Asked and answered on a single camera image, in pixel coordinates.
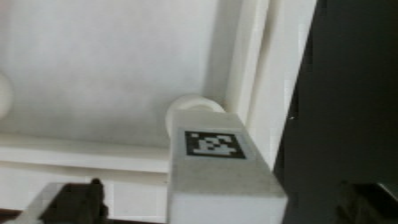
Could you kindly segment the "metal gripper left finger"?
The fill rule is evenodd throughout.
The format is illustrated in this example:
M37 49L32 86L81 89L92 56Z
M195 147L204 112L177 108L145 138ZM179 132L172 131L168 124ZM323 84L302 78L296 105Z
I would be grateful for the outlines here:
M88 183L67 183L39 216L42 224L106 224L104 186L94 178Z

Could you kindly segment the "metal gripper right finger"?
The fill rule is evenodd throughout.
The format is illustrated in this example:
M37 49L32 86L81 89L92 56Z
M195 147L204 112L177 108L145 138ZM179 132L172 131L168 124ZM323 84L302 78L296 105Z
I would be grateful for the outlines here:
M398 184L341 183L335 224L398 224Z

